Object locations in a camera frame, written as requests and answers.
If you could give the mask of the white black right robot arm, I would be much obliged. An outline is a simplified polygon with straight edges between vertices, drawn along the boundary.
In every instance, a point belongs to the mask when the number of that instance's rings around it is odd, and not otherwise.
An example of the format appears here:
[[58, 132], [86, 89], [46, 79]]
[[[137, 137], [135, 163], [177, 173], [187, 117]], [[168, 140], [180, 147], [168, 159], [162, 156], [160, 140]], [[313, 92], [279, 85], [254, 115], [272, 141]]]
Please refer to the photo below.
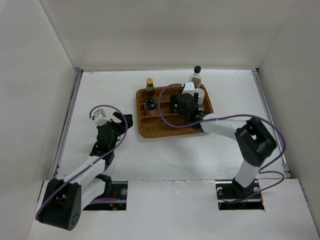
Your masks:
[[190, 127], [197, 132], [213, 133], [237, 142], [243, 162], [230, 186], [235, 199], [250, 194], [250, 187], [253, 186], [261, 166], [277, 148], [276, 140], [264, 125], [270, 122], [250, 114], [219, 117], [200, 109], [197, 95], [182, 93], [170, 97], [170, 112], [181, 115], [184, 125], [169, 123], [162, 113], [160, 101], [157, 102], [156, 109], [164, 123], [172, 128]]

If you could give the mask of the green label chili sauce bottle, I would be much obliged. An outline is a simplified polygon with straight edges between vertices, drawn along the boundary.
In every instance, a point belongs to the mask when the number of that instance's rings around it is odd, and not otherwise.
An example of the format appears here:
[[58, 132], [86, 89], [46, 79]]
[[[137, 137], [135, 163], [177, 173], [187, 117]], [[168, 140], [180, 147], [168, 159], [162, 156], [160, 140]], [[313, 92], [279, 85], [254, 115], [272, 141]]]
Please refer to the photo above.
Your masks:
[[146, 79], [145, 90], [146, 90], [145, 94], [147, 99], [153, 98], [155, 96], [154, 80], [151, 77]]

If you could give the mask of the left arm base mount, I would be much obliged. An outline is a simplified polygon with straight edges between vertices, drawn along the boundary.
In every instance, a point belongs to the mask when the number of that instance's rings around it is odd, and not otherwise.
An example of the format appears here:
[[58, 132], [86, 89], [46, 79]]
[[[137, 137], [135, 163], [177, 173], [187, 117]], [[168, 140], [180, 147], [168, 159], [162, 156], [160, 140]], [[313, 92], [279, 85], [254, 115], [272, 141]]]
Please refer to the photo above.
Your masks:
[[113, 181], [93, 203], [87, 205], [84, 211], [125, 211], [127, 209], [128, 182]]

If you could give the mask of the brown wicker divided basket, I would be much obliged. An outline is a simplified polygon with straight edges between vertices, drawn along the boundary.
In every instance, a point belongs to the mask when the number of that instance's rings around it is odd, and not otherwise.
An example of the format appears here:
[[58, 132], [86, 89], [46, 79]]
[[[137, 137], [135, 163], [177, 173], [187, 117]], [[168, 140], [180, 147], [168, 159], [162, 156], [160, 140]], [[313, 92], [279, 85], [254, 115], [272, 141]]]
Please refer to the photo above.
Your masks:
[[[161, 96], [160, 109], [164, 118], [172, 125], [182, 126], [185, 124], [182, 115], [170, 112], [170, 96], [182, 93], [178, 85], [167, 88]], [[173, 128], [167, 125], [161, 118], [159, 110], [152, 110], [150, 113], [145, 109], [146, 90], [139, 89], [136, 92], [136, 109], [138, 130], [142, 137], [147, 139], [172, 137], [180, 135], [198, 134], [199, 132], [190, 128]]]

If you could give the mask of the blue label silver cap jar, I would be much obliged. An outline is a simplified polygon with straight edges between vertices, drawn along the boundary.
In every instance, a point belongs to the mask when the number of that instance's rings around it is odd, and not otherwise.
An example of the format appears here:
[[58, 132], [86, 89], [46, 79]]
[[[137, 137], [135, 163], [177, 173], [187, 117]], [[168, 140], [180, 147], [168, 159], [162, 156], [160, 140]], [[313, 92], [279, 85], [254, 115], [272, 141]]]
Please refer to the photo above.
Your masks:
[[203, 108], [203, 103], [205, 99], [205, 91], [202, 88], [196, 88], [195, 92], [198, 94], [197, 106], [199, 109]]

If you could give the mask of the dark cap pepper shaker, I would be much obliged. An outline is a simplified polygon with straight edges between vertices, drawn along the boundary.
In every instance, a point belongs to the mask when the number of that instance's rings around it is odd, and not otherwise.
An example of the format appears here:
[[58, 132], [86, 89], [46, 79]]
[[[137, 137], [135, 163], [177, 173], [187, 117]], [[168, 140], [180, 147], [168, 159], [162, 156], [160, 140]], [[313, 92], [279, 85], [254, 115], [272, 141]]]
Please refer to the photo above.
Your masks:
[[147, 97], [144, 103], [144, 113], [146, 116], [151, 116], [157, 108], [157, 102], [153, 97]]

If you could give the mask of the tall red label sauce bottle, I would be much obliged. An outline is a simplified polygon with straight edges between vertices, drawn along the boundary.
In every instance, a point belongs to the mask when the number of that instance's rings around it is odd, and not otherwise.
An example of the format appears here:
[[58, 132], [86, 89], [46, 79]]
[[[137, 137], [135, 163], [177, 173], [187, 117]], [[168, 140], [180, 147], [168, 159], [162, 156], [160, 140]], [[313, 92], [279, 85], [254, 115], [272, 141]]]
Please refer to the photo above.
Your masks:
[[199, 65], [196, 65], [193, 70], [193, 74], [189, 77], [189, 82], [193, 82], [194, 87], [200, 88], [202, 83], [202, 78], [200, 76], [202, 68]]

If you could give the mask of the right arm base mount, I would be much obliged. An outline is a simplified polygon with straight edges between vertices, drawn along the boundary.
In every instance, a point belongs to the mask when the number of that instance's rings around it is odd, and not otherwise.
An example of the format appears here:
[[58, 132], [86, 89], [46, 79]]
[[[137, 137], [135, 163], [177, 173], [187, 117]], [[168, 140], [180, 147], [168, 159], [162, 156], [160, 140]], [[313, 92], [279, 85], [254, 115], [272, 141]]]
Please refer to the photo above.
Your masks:
[[247, 188], [232, 181], [216, 181], [216, 195], [219, 210], [264, 210], [260, 185], [257, 180]]

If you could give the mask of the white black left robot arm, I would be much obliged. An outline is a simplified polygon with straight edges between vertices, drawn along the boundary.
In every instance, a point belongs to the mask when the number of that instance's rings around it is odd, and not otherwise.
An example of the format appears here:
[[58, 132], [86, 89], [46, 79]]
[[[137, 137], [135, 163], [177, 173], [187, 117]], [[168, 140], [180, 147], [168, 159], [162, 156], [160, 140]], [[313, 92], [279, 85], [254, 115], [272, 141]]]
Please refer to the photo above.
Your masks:
[[88, 159], [62, 179], [54, 178], [46, 186], [35, 220], [56, 228], [71, 231], [86, 207], [110, 204], [121, 199], [112, 189], [110, 176], [105, 175], [115, 157], [115, 149], [122, 143], [133, 125], [131, 114], [114, 112], [119, 122], [105, 118], [98, 109], [92, 119], [97, 125], [97, 137]]

